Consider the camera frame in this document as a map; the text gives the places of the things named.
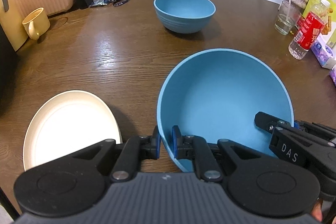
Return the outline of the right hand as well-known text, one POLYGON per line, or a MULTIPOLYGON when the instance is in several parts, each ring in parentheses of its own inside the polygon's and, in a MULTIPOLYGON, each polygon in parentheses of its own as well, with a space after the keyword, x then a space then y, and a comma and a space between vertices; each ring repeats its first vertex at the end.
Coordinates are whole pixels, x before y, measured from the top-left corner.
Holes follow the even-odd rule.
POLYGON ((311 211, 311 216, 319 222, 322 222, 323 220, 322 204, 323 200, 318 199, 311 211))

